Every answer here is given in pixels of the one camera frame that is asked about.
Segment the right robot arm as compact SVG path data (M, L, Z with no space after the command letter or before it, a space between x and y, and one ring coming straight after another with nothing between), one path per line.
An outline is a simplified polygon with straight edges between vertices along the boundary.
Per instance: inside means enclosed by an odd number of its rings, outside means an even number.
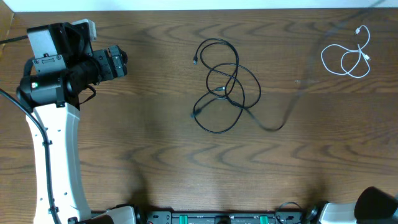
M397 224L397 197L368 187L352 203L323 201L303 217L312 224Z

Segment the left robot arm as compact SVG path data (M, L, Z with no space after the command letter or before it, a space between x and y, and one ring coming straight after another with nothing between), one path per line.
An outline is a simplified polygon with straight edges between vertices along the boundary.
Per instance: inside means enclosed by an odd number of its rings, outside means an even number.
M32 27L34 56L24 66L16 93L26 110L35 154L35 223L135 223L130 205L93 213L83 190L78 153L79 95L101 82L124 77L127 55L117 45L93 50L94 22Z

